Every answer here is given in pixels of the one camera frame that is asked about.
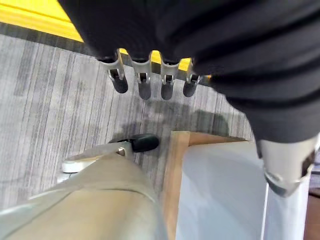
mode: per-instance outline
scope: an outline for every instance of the striped carpet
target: striped carpet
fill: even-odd
[[[184,82],[177,80],[172,99],[165,101],[154,73],[152,96],[144,101],[133,69],[126,66],[129,90],[119,94],[92,56],[34,41],[57,43],[56,36],[13,30],[18,31],[0,24],[0,209],[54,185],[66,157],[115,137],[153,133],[161,138],[158,149],[134,159],[158,194],[171,131],[252,139],[244,115],[208,87],[200,85],[186,98]]]

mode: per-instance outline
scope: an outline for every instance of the wooden edge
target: wooden edge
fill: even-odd
[[[309,195],[305,218],[304,239],[320,239],[320,198]]]
[[[183,158],[188,147],[240,141],[243,141],[243,139],[210,135],[200,132],[171,132],[162,191],[163,215],[169,240],[176,239]]]

